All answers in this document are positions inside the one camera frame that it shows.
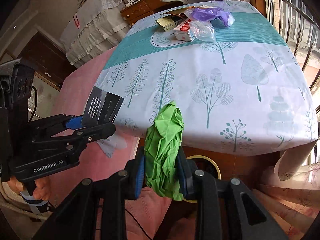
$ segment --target lens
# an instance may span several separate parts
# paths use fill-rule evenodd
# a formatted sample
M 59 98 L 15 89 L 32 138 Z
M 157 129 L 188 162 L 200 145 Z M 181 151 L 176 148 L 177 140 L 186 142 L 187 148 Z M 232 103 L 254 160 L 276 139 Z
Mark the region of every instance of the lens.
M 26 79 L 24 82 L 23 94 L 25 95 L 26 93 L 28 93 L 28 90 L 29 90 L 29 82 L 28 82 L 28 79 Z
M 17 88 L 17 96 L 21 96 L 22 92 L 22 80 L 19 81 L 18 88 Z
M 31 92 L 31 89 L 32 89 L 32 82 L 33 82 L 33 80 L 31 79 L 30 83 L 29 83 L 29 92 Z

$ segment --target blue gripper pad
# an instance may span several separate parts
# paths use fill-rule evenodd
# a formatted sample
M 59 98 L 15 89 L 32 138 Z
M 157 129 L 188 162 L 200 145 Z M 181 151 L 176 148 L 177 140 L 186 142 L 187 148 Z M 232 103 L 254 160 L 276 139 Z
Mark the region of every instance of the blue gripper pad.
M 176 163 L 177 163 L 177 173 L 178 173 L 178 179 L 180 184 L 179 192 L 183 195 L 183 197 L 186 197 L 187 195 L 187 183 L 186 183 L 186 176 L 184 175 L 181 160 L 179 154 L 176 157 Z
M 69 122 L 66 123 L 66 128 L 69 128 L 71 130 L 84 128 L 85 126 L 81 124 L 81 120 L 82 120 L 82 115 L 71 118 Z
M 140 196 L 141 193 L 141 189 L 143 186 L 143 180 L 144 180 L 144 176 L 145 176 L 145 168 L 144 168 L 144 164 L 145 164 L 145 156 L 143 155 L 141 157 L 141 162 L 138 168 L 138 172 L 137 172 L 137 176 L 136 176 L 136 188 L 134 191 L 135 197 L 138 198 Z

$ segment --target finger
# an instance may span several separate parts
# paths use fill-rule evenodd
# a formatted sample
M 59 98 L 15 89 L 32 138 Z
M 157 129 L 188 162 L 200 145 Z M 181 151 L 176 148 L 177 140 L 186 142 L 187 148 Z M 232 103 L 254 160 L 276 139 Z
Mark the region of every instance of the finger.
M 44 200 L 44 201 L 48 201 L 48 200 L 49 200 L 49 198 L 50 198 L 50 196 L 51 196 L 51 193 L 49 193 L 49 194 L 45 195 L 45 196 L 42 198 L 42 200 Z
M 19 182 L 15 176 L 12 176 L 10 178 L 10 180 L 8 181 L 8 186 L 12 191 L 16 193 L 19 193 L 20 191 L 24 190 L 23 184 Z
M 24 185 L 20 182 L 20 181 L 17 181 L 16 182 L 16 187 L 19 191 L 24 191 Z
M 36 186 L 39 189 L 42 189 L 43 187 L 50 185 L 50 178 L 49 177 L 43 177 L 40 179 L 35 180 Z
M 51 195 L 51 188 L 49 186 L 43 187 L 42 189 L 36 188 L 33 192 L 35 199 L 43 199 L 46 195 Z

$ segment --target black card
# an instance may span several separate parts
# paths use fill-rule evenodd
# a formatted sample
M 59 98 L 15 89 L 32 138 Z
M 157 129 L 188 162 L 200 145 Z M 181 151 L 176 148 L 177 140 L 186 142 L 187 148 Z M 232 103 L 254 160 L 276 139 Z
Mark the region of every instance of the black card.
M 92 127 L 113 122 L 122 105 L 123 98 L 93 87 L 85 106 L 81 124 Z

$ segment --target window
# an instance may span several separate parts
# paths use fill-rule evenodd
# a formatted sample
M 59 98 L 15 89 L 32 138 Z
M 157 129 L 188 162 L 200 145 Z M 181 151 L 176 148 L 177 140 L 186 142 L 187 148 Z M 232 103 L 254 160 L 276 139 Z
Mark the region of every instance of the window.
M 266 0 L 267 19 L 286 41 L 311 90 L 318 125 L 320 122 L 320 38 L 319 27 L 301 0 Z M 320 162 L 320 141 L 305 164 Z

